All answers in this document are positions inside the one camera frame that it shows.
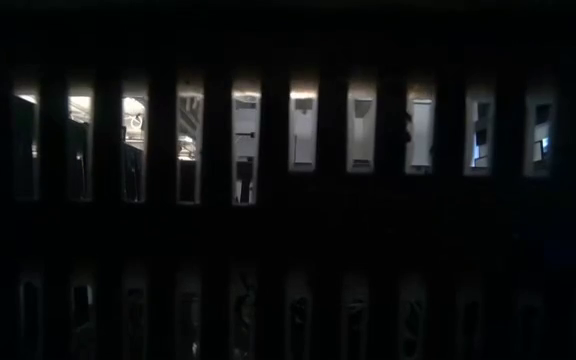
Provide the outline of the black plastic slotted basket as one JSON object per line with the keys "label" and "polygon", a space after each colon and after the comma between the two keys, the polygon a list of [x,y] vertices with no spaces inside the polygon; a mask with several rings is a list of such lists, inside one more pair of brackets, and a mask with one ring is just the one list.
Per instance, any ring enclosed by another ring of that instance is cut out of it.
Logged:
{"label": "black plastic slotted basket", "polygon": [[342,278],[368,281],[368,360],[457,360],[457,290],[483,292],[480,360],[576,360],[576,0],[0,0],[0,360],[71,360],[69,281],[97,283],[94,354],[121,360],[120,280],[145,264],[146,356],[174,360],[173,280],[200,270],[202,360],[229,360],[236,263],[253,349],[339,360]]}

